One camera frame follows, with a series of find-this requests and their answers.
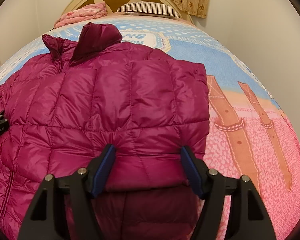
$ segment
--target bed sheet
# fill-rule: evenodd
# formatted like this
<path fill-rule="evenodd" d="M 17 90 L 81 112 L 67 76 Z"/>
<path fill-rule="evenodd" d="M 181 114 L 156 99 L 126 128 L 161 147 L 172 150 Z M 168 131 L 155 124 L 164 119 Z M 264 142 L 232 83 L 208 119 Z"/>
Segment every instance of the bed sheet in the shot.
<path fill-rule="evenodd" d="M 284 240 L 300 219 L 300 145 L 289 119 L 250 69 L 217 40 L 180 21 L 135 16 L 90 21 L 115 25 L 122 41 L 205 65 L 210 133 L 204 161 L 225 176 L 250 176 L 264 200 L 277 239 Z M 48 34 L 78 41 L 87 22 Z M 32 41 L 2 65 L 0 84 L 28 59 L 48 52 L 41 37 Z M 218 239 L 224 239 L 229 210 L 227 197 Z"/>

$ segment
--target jacket pocket zipper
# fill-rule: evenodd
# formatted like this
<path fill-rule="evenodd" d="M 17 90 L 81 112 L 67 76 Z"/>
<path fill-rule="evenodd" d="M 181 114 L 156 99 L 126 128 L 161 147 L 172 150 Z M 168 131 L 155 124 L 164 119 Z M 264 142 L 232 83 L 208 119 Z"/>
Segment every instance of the jacket pocket zipper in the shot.
<path fill-rule="evenodd" d="M 7 192 L 5 194 L 3 205 L 2 205 L 2 208 L 1 208 L 1 213 L 0 213 L 0 228 L 3 231 L 4 231 L 4 229 L 3 229 L 3 220 L 4 220 L 4 217 L 5 217 L 6 210 L 7 210 L 7 203 L 8 203 L 12 183 L 13 183 L 13 177 L 14 177 L 14 171 L 11 171 L 10 176 L 9 176 L 9 184 L 8 184 Z"/>

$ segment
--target folded pink blanket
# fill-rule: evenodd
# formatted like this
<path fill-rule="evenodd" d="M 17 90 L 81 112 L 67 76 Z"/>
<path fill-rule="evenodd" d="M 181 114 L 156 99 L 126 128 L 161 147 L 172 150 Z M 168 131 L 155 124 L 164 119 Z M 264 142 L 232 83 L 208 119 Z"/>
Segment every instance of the folded pink blanket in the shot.
<path fill-rule="evenodd" d="M 86 5 L 80 9 L 65 13 L 54 24 L 54 29 L 71 23 L 97 19 L 108 15 L 106 3 L 95 3 Z"/>

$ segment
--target metal screw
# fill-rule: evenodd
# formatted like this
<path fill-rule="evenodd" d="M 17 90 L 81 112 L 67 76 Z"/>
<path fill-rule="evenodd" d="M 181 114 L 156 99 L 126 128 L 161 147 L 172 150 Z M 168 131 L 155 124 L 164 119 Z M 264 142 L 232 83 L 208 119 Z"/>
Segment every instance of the metal screw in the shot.
<path fill-rule="evenodd" d="M 244 182 L 250 181 L 250 178 L 249 178 L 247 175 L 243 175 L 243 176 L 241 177 L 241 179 L 242 179 Z"/>
<path fill-rule="evenodd" d="M 47 174 L 47 175 L 44 177 L 44 179 L 45 179 L 46 181 L 50 181 L 50 180 L 53 179 L 53 175 L 52 175 L 52 174 Z"/>
<path fill-rule="evenodd" d="M 218 171 L 216 169 L 210 169 L 209 174 L 212 175 L 212 176 L 215 176 L 215 175 L 218 174 Z"/>
<path fill-rule="evenodd" d="M 87 169 L 86 168 L 80 168 L 80 169 L 78 169 L 78 173 L 80 174 L 80 175 L 83 175 L 83 174 L 85 174 L 87 172 Z"/>

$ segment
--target black and white striped pillow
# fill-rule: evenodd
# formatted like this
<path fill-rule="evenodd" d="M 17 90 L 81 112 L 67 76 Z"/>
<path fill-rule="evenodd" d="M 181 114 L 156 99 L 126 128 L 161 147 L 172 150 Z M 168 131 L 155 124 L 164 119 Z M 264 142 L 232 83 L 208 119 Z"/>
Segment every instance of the black and white striped pillow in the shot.
<path fill-rule="evenodd" d="M 122 5 L 117 12 L 140 12 L 180 18 L 169 5 L 156 2 L 132 2 Z"/>

